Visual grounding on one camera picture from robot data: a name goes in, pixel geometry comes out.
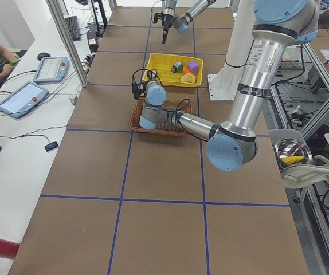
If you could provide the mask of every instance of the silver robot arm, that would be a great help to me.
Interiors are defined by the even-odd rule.
[[[188,24],[190,24],[195,17],[201,14],[215,1],[216,0],[199,0],[180,18],[175,12],[177,0],[166,0],[163,11],[154,15],[154,23],[157,23],[159,19],[162,20],[162,44],[166,43],[169,28],[173,26],[179,33],[183,34],[185,31],[187,31]]]
[[[320,0],[255,0],[254,43],[232,110],[220,125],[176,108],[168,116],[162,108],[166,92],[158,82],[147,86],[140,125],[154,129],[157,123],[171,122],[207,139],[209,161],[220,170],[232,171],[250,162],[257,153],[254,127],[283,53],[287,46],[316,38],[319,5]]]

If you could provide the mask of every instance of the tablet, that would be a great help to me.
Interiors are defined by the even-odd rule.
[[[0,111],[19,119],[43,100],[49,91],[33,82],[27,82],[0,102]]]
[[[66,75],[69,61],[66,57],[43,57],[33,82],[37,84],[58,83]]]

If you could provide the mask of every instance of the brown woven basket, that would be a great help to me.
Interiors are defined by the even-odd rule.
[[[130,128],[136,130],[138,132],[145,132],[145,133],[157,133],[160,135],[169,135],[169,136],[185,136],[187,132],[184,129],[180,129],[176,126],[173,126],[170,123],[159,123],[154,130],[147,130],[142,128],[139,125],[140,115],[142,114],[143,110],[144,99],[139,99],[136,101],[134,111],[131,116],[130,120]],[[176,107],[179,104],[178,101],[170,101],[167,100],[163,103],[164,107]],[[191,104],[181,103],[179,106],[182,111],[186,113],[192,112]]]

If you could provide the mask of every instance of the silver bowl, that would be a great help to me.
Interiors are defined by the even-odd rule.
[[[289,156],[302,156],[303,160],[300,163],[311,164],[312,153],[304,140],[299,139],[282,139],[275,145],[275,154],[281,160],[280,164],[282,168],[286,168],[289,165],[282,161],[283,158]]]

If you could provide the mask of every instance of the yellow plastic basket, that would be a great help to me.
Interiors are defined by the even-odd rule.
[[[195,60],[199,64],[199,71],[196,74],[197,82],[188,83],[181,82],[181,77],[183,73],[173,73],[171,71],[171,66],[176,62],[180,61],[184,66],[190,61]],[[151,53],[149,61],[147,64],[148,70],[156,69],[158,72],[158,77],[160,78],[163,85],[167,86],[178,86],[178,87],[196,87],[201,85],[201,79],[203,74],[203,63],[204,60],[189,56],[177,56],[174,54],[164,54],[164,53]],[[143,76],[143,80],[148,80],[146,74]]]

